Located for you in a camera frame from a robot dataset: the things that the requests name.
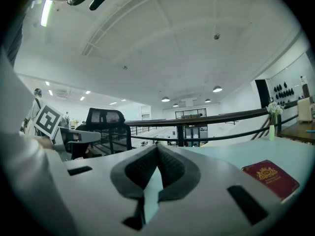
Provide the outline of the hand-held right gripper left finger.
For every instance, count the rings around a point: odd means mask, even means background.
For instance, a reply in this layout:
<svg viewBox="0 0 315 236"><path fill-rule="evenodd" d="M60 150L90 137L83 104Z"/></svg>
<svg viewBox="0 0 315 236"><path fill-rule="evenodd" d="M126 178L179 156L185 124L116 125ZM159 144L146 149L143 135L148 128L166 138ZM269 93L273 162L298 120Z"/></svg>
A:
<svg viewBox="0 0 315 236"><path fill-rule="evenodd" d="M63 236L156 236L145 223L144 189L157 167L157 146L92 159L59 161Z"/></svg>

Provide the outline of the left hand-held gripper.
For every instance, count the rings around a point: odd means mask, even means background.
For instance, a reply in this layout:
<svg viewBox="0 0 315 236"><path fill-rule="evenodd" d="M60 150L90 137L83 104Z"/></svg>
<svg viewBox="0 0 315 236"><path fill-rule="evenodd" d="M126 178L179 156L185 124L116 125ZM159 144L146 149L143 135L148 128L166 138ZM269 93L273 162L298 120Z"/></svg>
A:
<svg viewBox="0 0 315 236"><path fill-rule="evenodd" d="M99 132L73 130L64 126L62 114L49 105L43 105L36 118L34 127L38 135L47 137L62 161L83 159L94 142L101 138Z"/></svg>

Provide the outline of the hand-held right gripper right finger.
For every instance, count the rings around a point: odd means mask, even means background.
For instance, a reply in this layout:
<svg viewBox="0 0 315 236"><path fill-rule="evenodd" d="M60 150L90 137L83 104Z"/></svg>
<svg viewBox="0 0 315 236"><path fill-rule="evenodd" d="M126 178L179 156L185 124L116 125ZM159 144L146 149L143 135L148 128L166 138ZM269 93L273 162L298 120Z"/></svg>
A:
<svg viewBox="0 0 315 236"><path fill-rule="evenodd" d="M176 147L200 179L184 198L162 201L145 226L147 236L260 236L292 205L229 162Z"/></svg>

